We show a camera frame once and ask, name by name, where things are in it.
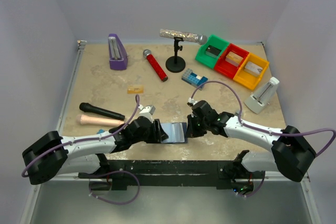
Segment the navy blue card holder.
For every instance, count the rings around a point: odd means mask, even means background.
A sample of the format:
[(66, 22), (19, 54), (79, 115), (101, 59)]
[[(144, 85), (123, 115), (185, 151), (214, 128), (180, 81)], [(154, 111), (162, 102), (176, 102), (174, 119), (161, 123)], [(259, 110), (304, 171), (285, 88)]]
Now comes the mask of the navy blue card holder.
[(187, 131), (186, 122), (178, 123), (162, 123), (163, 131), (168, 135), (168, 138), (162, 141), (162, 144), (186, 144), (187, 137), (185, 136)]

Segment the gold VIP card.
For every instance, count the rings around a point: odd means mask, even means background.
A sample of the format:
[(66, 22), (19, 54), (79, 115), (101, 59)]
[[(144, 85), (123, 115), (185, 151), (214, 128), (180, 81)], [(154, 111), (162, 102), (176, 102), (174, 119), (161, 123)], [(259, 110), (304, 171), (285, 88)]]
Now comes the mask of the gold VIP card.
[(144, 92), (144, 85), (130, 85), (127, 88), (127, 94), (141, 94)]

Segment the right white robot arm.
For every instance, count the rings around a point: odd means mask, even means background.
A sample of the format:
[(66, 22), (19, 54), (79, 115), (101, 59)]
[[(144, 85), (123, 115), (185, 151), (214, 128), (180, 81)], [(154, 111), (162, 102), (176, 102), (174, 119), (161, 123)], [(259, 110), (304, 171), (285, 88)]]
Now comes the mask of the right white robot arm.
[(238, 116), (217, 113), (208, 102), (188, 100), (192, 114), (188, 115), (186, 137), (196, 138), (207, 132), (223, 137), (237, 138), (265, 149), (262, 153), (250, 151), (238, 155), (235, 162), (247, 172), (274, 171), (294, 182), (300, 182), (317, 154), (300, 132), (292, 126), (284, 130), (258, 124), (245, 126)]

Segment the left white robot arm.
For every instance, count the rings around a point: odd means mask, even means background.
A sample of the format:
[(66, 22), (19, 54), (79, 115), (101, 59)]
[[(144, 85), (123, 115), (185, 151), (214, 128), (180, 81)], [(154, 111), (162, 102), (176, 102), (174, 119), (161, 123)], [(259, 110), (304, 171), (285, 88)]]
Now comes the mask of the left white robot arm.
[(101, 166), (99, 155), (128, 150), (133, 144), (160, 144), (168, 139), (160, 120), (140, 116), (101, 134), (67, 137), (50, 131), (23, 153), (23, 178), (32, 185), (45, 183), (61, 173), (95, 173)]

